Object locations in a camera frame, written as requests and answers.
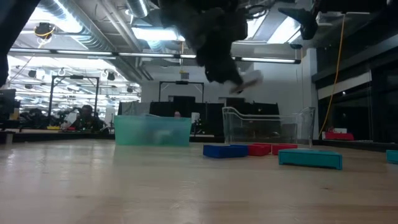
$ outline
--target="red box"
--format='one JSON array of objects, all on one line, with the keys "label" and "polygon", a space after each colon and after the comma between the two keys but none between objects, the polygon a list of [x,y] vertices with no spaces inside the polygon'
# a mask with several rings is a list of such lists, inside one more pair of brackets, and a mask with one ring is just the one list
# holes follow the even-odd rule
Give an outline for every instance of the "red box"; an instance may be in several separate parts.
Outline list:
[{"label": "red box", "polygon": [[331,133],[326,132],[324,139],[332,139],[332,140],[349,140],[354,141],[354,136],[351,133]]},{"label": "red box", "polygon": [[296,149],[298,146],[296,144],[278,144],[272,146],[272,155],[278,155],[279,150],[282,149]]},{"label": "red box", "polygon": [[271,152],[270,144],[252,144],[248,148],[249,156],[265,156]]}]

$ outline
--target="black robot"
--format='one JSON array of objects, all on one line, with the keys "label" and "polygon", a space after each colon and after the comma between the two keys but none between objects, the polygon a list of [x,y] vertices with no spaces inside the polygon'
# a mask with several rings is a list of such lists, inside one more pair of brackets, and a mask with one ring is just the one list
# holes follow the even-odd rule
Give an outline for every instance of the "black robot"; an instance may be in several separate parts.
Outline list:
[{"label": "black robot", "polygon": [[231,57],[232,43],[248,36],[248,12],[238,8],[238,0],[159,0],[164,27],[175,26],[197,54],[197,64],[205,67],[209,82],[243,79]]}]

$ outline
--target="teal plastic bin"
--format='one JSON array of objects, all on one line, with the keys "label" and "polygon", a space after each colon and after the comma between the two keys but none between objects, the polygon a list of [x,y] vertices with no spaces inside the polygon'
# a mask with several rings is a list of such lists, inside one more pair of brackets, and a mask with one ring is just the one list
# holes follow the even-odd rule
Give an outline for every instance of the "teal plastic bin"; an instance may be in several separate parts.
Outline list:
[{"label": "teal plastic bin", "polygon": [[123,146],[189,146],[190,118],[115,116],[116,144]]}]

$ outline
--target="black frame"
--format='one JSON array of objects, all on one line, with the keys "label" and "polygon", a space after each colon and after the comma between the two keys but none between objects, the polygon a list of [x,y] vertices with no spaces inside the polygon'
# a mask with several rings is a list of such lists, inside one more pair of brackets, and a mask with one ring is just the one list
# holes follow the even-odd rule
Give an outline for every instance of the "black frame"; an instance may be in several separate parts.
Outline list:
[{"label": "black frame", "polygon": [[[55,84],[55,79],[56,78],[61,78],[61,80]],[[54,87],[56,87],[65,78],[71,78],[71,79],[75,78],[76,79],[76,76],[73,76],[73,75],[64,75],[64,76],[53,75],[52,76],[51,91],[50,91],[50,102],[49,102],[49,115],[48,115],[49,119],[51,118],[52,98],[53,98],[53,94],[54,94]],[[97,80],[97,84],[95,86],[96,88],[95,88],[94,116],[98,116],[98,114],[97,114],[97,102],[98,102],[98,90],[100,88],[100,78],[99,77],[79,77],[79,79],[84,79],[84,78],[87,78],[87,79],[94,78],[95,80]]]},{"label": "black frame", "polygon": [[160,96],[162,94],[162,84],[163,83],[174,83],[176,85],[188,85],[188,84],[199,84],[201,85],[201,102],[204,103],[205,102],[205,83],[201,83],[201,82],[186,82],[185,84],[178,84],[177,82],[172,82],[172,81],[160,81],[159,82],[159,102],[160,102]]}]

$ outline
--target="fluorescent light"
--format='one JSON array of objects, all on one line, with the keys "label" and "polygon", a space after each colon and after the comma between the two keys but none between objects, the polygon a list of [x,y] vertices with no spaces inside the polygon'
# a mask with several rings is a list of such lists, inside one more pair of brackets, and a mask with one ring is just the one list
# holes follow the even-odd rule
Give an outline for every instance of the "fluorescent light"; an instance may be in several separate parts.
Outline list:
[{"label": "fluorescent light", "polygon": [[267,42],[268,44],[284,44],[296,33],[297,29],[299,28],[300,24],[297,21],[291,17],[287,17]]},{"label": "fluorescent light", "polygon": [[292,38],[290,38],[287,42],[288,43],[292,43],[293,41],[295,41],[298,37],[300,37],[301,36],[301,32],[300,31],[298,31],[298,32],[296,32],[296,34],[294,34],[294,36],[292,37]]},{"label": "fluorescent light", "polygon": [[138,39],[142,40],[185,40],[183,37],[177,35],[173,29],[142,29],[133,27],[132,31]]},{"label": "fluorescent light", "polygon": [[88,59],[104,59],[104,60],[116,60],[116,57],[108,56],[87,56]]},{"label": "fluorescent light", "polygon": [[22,30],[21,33],[19,34],[34,34],[35,32],[33,30]]},{"label": "fluorescent light", "polygon": [[10,49],[10,52],[15,52],[15,53],[36,53],[36,54],[49,54],[51,53],[50,50],[44,50],[44,49],[25,49],[25,48],[12,48]]},{"label": "fluorescent light", "polygon": [[195,59],[197,56],[196,55],[181,55],[181,58],[183,59]]},{"label": "fluorescent light", "polygon": [[119,53],[120,56],[150,57],[150,58],[174,58],[172,54],[151,54],[151,53]]},{"label": "fluorescent light", "polygon": [[280,59],[280,58],[242,58],[243,62],[269,62],[269,63],[295,63],[293,59]]},{"label": "fluorescent light", "polygon": [[[17,91],[17,95],[30,95],[30,96],[50,96],[50,93],[43,92],[33,92],[33,91]],[[86,99],[94,99],[95,94],[84,94],[84,93],[53,93],[53,96],[79,96]],[[103,98],[108,96],[110,98],[127,98],[127,99],[140,99],[137,95],[98,95],[98,98]]]},{"label": "fluorescent light", "polygon": [[25,105],[25,104],[22,104],[21,106],[37,106],[37,105]]},{"label": "fluorescent light", "polygon": [[112,52],[96,52],[89,50],[58,50],[59,54],[90,55],[90,56],[112,56]]}]

